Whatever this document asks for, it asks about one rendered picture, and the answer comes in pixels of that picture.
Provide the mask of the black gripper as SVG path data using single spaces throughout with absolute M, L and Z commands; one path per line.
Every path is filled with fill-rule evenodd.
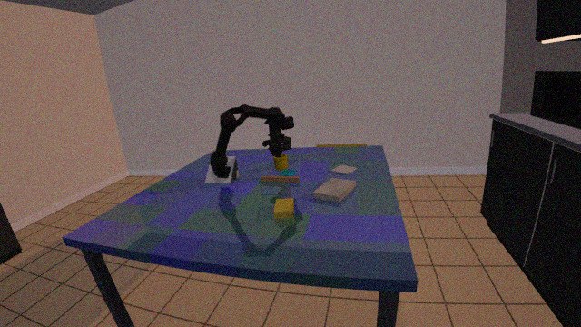
M 291 144 L 283 144 L 283 141 L 281 140 L 281 132 L 269 133 L 268 136 L 270 137 L 270 140 L 263 141 L 262 146 L 266 147 L 268 145 L 270 147 L 268 149 L 271 151 L 273 156 L 275 155 L 279 158 L 283 151 L 291 149 Z

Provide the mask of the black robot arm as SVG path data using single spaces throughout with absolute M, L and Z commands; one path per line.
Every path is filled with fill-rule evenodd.
M 236 120 L 234 114 L 241 114 L 241 117 Z M 235 131 L 236 127 L 243 124 L 246 119 L 264 118 L 267 119 L 264 123 L 269 124 L 270 133 L 280 132 L 282 130 L 291 129 L 294 127 L 293 117 L 285 117 L 284 113 L 278 107 L 270 109 L 263 109 L 244 104 L 240 107 L 233 107 L 225 111 L 221 115 L 221 131 L 218 138 L 215 151 L 212 153 L 210 165 L 215 176 L 218 178 L 229 178 L 231 171 L 230 166 L 227 165 L 228 158 L 226 156 L 226 149 L 230 140 L 231 133 Z

